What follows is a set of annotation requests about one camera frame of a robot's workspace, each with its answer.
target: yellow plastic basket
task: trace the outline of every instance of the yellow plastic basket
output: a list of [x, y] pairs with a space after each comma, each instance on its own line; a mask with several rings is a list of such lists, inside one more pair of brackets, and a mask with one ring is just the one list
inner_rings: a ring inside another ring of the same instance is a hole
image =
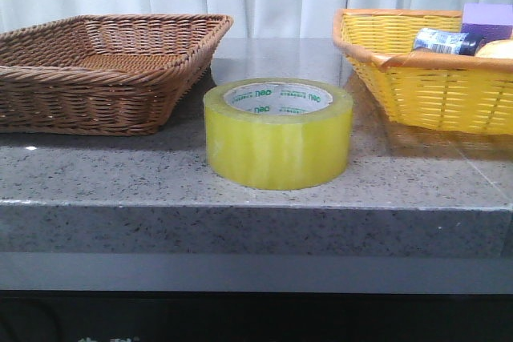
[[339, 10], [333, 41], [391, 121], [513, 135], [513, 60], [412, 51], [423, 27], [459, 31], [459, 11]]

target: brown wicker basket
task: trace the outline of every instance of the brown wicker basket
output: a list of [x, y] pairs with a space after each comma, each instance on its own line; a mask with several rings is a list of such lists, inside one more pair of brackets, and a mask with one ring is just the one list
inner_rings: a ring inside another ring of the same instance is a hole
[[0, 34], [0, 132], [147, 135], [207, 70], [228, 15], [84, 15]]

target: woven basket rim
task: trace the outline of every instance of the woven basket rim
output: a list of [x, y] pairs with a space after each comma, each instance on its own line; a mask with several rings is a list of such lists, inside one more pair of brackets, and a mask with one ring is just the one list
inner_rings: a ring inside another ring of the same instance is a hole
[[492, 70], [513, 72], [513, 59], [477, 58], [474, 56], [438, 54], [420, 50], [409, 54], [382, 54], [364, 46], [345, 41], [341, 36], [341, 24], [345, 15], [369, 16], [445, 16], [461, 18], [462, 12], [456, 10], [401, 10], [401, 9], [339, 9], [333, 18], [332, 38], [335, 46], [345, 54], [358, 60], [374, 64], [380, 71], [386, 72], [391, 67], [416, 67], [439, 70]]
[[44, 76], [45, 74], [54, 74], [56, 71], [62, 72], [67, 77], [76, 76], [77, 78], [83, 77], [89, 74], [101, 74], [105, 76], [116, 77], [118, 81], [129, 81], [134, 76], [143, 77], [145, 75], [162, 74], [172, 70], [173, 68], [181, 67], [187, 62], [192, 62], [193, 57], [201, 50], [201, 48], [210, 42], [214, 43], [218, 40], [219, 34], [224, 34], [227, 29], [233, 24], [233, 18], [227, 14], [82, 14], [76, 15], [69, 18], [63, 18], [50, 22], [44, 22], [33, 26], [27, 26], [19, 28], [17, 30], [11, 30], [0, 34], [0, 43], [11, 39], [19, 38], [25, 34], [37, 33], [41, 30], [52, 29], [61, 25], [66, 25], [72, 22], [86, 22], [86, 21], [116, 21], [116, 20], [190, 20], [192, 18], [198, 19], [218, 19], [219, 26], [209, 31], [197, 45], [192, 47], [186, 53], [177, 55], [176, 58], [170, 59], [165, 66], [152, 70], [141, 70], [141, 71], [126, 71], [116, 69], [98, 70], [91, 69], [81, 66], [3, 66], [0, 65], [0, 73], [2, 77], [8, 77], [9, 75], [19, 74], [20, 72], [33, 75], [33, 76]]

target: yellow packing tape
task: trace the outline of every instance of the yellow packing tape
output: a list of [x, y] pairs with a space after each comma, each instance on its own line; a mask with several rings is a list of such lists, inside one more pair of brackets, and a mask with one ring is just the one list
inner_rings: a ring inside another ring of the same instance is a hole
[[231, 82], [204, 96], [207, 161], [245, 186], [317, 186], [347, 164], [353, 100], [338, 87], [295, 78]]

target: small bottle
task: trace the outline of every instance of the small bottle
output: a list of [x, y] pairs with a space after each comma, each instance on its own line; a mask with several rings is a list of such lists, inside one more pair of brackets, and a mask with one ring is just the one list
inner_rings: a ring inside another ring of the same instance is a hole
[[474, 56], [484, 44], [484, 36], [480, 34], [422, 28], [415, 37], [414, 50], [427, 48], [439, 54]]

